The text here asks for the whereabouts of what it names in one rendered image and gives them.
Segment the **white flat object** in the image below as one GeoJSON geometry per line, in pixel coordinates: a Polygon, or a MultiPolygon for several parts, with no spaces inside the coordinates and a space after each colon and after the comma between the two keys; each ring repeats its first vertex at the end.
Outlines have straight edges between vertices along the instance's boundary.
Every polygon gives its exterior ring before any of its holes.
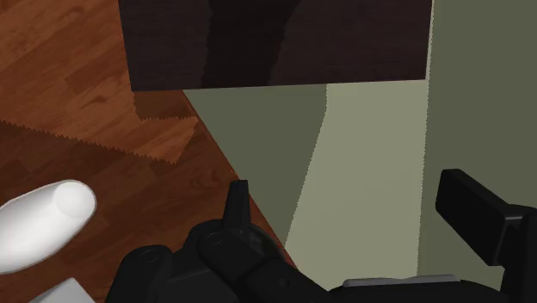
{"type": "Polygon", "coordinates": [[[28,303],[96,303],[74,277],[36,296],[28,303]]]}

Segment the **dark wood robot stand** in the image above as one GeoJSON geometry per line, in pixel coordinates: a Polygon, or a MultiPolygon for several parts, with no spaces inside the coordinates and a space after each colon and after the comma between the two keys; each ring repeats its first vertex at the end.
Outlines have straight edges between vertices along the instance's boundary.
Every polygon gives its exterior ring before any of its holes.
{"type": "Polygon", "coordinates": [[[118,0],[132,89],[421,80],[433,0],[118,0]]]}

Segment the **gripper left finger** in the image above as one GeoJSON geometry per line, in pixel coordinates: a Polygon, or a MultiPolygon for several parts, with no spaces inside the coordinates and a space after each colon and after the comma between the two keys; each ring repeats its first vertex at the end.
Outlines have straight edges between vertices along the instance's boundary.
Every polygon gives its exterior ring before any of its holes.
{"type": "MultiPolygon", "coordinates": [[[[199,237],[195,252],[241,303],[330,303],[330,294],[279,256],[250,240],[250,194],[245,180],[230,183],[221,225],[199,237]]],[[[171,250],[142,246],[121,261],[105,303],[157,303],[173,272],[171,250]]]]}

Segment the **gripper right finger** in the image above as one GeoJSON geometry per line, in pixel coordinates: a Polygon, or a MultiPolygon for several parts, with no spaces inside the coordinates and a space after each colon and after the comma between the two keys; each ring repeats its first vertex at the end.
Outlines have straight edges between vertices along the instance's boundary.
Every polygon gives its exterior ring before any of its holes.
{"type": "Polygon", "coordinates": [[[509,204],[460,169],[441,172],[436,212],[489,266],[509,303],[537,303],[537,208],[509,204]]]}

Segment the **white rounded object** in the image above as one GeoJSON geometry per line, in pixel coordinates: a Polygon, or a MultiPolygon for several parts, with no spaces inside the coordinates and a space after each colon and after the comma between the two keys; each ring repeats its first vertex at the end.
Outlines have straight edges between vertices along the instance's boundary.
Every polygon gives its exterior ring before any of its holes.
{"type": "Polygon", "coordinates": [[[5,202],[0,206],[0,275],[53,256],[95,211],[95,193],[77,180],[50,183],[5,202]]]}

